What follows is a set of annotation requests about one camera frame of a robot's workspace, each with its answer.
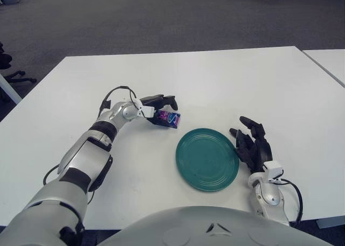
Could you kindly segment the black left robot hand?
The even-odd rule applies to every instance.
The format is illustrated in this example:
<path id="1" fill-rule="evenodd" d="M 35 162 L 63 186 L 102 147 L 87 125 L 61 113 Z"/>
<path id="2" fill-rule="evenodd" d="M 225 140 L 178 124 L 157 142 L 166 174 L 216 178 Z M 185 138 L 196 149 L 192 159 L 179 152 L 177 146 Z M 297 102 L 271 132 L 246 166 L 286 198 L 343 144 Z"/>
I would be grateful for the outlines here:
<path id="1" fill-rule="evenodd" d="M 170 106 L 174 111 L 178 111 L 175 96 L 158 94 L 141 98 L 140 101 L 143 106 L 154 107 L 153 117 L 146 117 L 149 122 L 154 125 L 177 129 L 181 114 L 162 110 L 165 106 Z"/>

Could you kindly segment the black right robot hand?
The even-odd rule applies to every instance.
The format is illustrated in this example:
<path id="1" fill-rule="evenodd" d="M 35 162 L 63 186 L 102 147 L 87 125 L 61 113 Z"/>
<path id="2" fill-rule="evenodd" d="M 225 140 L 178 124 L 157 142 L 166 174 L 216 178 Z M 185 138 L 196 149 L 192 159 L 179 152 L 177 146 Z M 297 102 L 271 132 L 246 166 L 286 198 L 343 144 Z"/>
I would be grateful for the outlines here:
<path id="1" fill-rule="evenodd" d="M 239 120 L 250 129 L 251 135 L 244 134 L 240 129 L 229 129 L 230 134 L 236 139 L 236 153 L 251 173 L 263 172 L 264 162 L 273 160 L 264 127 L 244 116 L 240 116 Z"/>

